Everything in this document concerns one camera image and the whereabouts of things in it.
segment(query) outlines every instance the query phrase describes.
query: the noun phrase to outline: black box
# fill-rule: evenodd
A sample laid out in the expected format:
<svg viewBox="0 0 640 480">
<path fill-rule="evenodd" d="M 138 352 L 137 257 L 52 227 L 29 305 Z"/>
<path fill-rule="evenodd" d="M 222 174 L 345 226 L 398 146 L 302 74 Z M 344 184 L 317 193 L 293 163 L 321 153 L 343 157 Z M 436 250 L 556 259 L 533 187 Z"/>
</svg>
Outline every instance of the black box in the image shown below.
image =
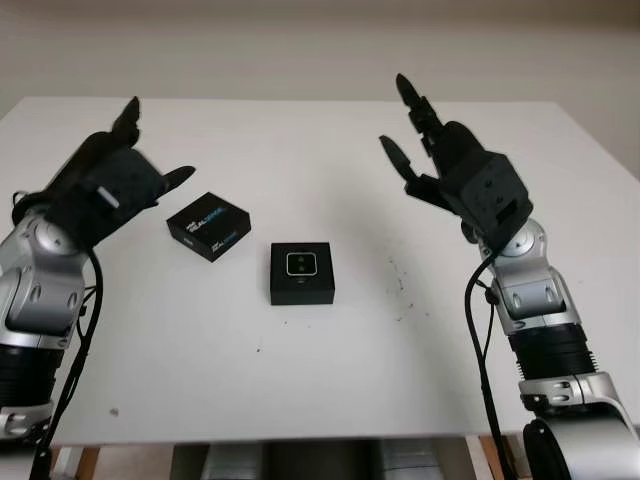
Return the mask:
<svg viewBox="0 0 640 480">
<path fill-rule="evenodd" d="M 171 236 L 213 262 L 251 230 L 249 214 L 205 193 L 167 220 Z"/>
<path fill-rule="evenodd" d="M 336 291 L 328 243 L 271 244 L 271 305 L 333 303 Z"/>
</svg>

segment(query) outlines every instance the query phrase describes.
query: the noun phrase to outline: white table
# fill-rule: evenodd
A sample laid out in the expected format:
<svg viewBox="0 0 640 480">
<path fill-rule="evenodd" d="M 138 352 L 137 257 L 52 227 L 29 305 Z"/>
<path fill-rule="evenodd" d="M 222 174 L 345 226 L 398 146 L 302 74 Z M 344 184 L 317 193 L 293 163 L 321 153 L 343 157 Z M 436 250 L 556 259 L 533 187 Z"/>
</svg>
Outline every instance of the white table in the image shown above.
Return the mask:
<svg viewBox="0 0 640 480">
<path fill-rule="evenodd" d="M 11 193 L 41 188 L 124 103 L 28 98 L 0 121 L 3 235 Z M 554 104 L 437 108 L 511 158 L 589 344 L 638 422 L 636 180 Z M 400 102 L 143 99 L 139 148 L 163 171 L 198 171 L 97 248 L 103 312 L 56 443 L 486 432 L 462 301 L 479 255 L 457 218 L 403 193 L 386 160 L 382 133 L 433 173 L 406 113 Z M 214 264 L 165 225 L 205 191 L 253 226 Z M 270 243 L 287 241 L 331 242 L 334 305 L 269 305 Z M 478 293 L 481 331 L 487 312 Z M 488 368 L 502 427 L 518 431 L 530 414 L 499 327 Z"/>
</svg>

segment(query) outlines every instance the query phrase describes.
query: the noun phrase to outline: silver robot arm segment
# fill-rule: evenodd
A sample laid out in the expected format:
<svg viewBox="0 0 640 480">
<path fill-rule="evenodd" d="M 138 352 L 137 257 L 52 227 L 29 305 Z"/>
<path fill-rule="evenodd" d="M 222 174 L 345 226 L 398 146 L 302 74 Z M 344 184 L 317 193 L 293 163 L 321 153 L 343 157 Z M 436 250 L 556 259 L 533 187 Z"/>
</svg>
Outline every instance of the silver robot arm segment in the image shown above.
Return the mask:
<svg viewBox="0 0 640 480">
<path fill-rule="evenodd" d="M 87 255 L 41 213 L 0 244 L 0 442 L 37 437 L 84 297 Z"/>
<path fill-rule="evenodd" d="M 638 479 L 636 430 L 611 377 L 597 371 L 546 247 L 544 230 L 529 219 L 490 266 L 502 329 L 524 377 L 521 398 L 536 415 L 524 430 L 534 478 Z"/>
</svg>

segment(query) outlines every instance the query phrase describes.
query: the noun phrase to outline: small black box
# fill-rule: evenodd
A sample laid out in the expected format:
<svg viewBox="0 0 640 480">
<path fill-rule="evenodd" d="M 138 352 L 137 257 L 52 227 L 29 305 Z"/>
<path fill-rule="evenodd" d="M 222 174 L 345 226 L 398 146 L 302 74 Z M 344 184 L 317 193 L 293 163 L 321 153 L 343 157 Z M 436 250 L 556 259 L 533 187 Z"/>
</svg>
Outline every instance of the small black box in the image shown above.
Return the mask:
<svg viewBox="0 0 640 480">
<path fill-rule="evenodd" d="M 331 250 L 328 243 L 271 244 L 271 305 L 333 303 Z"/>
<path fill-rule="evenodd" d="M 249 214 L 205 193 L 167 220 L 171 236 L 213 262 L 251 230 Z"/>
</svg>

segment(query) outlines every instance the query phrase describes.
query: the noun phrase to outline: floor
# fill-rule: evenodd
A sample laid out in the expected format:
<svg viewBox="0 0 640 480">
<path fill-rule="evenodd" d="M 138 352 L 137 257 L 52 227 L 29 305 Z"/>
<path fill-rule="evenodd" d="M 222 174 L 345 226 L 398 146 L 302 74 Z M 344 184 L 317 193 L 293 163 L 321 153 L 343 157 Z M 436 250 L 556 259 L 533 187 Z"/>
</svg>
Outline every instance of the floor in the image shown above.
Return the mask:
<svg viewBox="0 0 640 480">
<path fill-rule="evenodd" d="M 468 437 L 477 480 L 493 480 L 477 437 Z M 170 445 L 104 447 L 94 480 L 169 480 L 173 447 Z"/>
</svg>

